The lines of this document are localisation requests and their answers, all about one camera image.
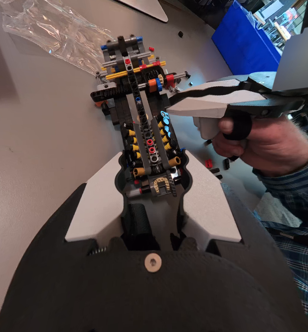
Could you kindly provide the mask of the blue plastic bin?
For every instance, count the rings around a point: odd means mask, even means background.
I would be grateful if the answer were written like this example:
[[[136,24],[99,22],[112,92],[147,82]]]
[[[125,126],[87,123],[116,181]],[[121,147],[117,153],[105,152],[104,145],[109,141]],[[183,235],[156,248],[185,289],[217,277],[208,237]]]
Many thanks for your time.
[[[238,1],[234,1],[212,35],[233,75],[276,72],[281,55],[256,19]]]

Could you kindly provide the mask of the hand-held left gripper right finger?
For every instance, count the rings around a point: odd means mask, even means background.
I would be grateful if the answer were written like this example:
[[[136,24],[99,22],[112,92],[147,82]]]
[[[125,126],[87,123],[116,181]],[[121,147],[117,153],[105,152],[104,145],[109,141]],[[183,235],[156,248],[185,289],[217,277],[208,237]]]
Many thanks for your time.
[[[185,154],[191,187],[182,198],[182,232],[197,243],[209,243],[212,239],[240,242],[242,238],[220,180],[189,151]]]

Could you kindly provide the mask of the white book stand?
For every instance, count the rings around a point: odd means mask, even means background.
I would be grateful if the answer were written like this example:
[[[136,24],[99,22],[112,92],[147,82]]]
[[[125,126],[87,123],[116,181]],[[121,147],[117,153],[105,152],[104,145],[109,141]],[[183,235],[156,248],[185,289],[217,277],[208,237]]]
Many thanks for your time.
[[[162,23],[168,22],[168,17],[158,0],[117,0],[117,2],[157,19]]]

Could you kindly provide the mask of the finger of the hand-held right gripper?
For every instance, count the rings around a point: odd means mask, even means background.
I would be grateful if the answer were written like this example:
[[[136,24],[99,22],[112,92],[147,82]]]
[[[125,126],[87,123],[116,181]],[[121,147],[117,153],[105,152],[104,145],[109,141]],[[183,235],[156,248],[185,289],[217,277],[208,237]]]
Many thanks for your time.
[[[248,91],[248,82],[237,79],[206,82],[195,88],[189,88],[169,98],[170,105],[175,105],[185,98],[200,98],[205,96],[224,96],[235,91]]]
[[[238,90],[226,95],[186,97],[167,109],[168,114],[187,117],[222,118],[227,105],[238,102],[265,100],[259,93]]]

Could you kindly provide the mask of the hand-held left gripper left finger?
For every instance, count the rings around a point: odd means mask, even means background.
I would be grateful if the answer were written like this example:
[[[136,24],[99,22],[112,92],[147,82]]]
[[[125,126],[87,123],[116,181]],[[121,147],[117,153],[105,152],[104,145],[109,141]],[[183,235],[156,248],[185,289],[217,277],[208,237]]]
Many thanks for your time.
[[[121,156],[122,152],[116,154],[86,182],[65,235],[67,242],[95,239],[97,243],[109,243],[111,238],[123,234],[120,217],[124,198],[115,185]]]

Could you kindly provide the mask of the black lego technic chassis assembly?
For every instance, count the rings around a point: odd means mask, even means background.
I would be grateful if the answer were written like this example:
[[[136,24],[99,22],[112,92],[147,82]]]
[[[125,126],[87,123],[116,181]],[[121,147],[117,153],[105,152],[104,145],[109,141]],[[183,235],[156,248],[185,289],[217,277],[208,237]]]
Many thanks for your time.
[[[165,61],[144,48],[141,36],[107,40],[101,50],[105,62],[96,73],[98,86],[90,96],[120,127],[125,181],[134,181],[125,189],[126,196],[177,197],[182,150],[170,117],[163,118],[160,112],[170,107],[164,89],[179,92],[177,84],[190,74],[165,73]]]

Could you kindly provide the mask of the person's right forearm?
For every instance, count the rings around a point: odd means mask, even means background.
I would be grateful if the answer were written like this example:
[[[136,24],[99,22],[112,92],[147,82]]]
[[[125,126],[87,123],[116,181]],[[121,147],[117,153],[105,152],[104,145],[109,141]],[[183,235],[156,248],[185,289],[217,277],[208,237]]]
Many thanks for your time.
[[[264,176],[256,168],[252,172],[273,197],[301,220],[302,227],[308,227],[308,163],[299,171],[279,177]]]

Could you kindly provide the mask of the clear plastic bag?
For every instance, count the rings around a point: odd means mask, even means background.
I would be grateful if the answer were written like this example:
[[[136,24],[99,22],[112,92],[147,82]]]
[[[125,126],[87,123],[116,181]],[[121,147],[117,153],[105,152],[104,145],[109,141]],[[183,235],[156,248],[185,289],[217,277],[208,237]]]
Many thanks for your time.
[[[101,46],[113,40],[110,31],[89,22],[62,1],[9,1],[1,6],[5,32],[92,75],[103,68]]]

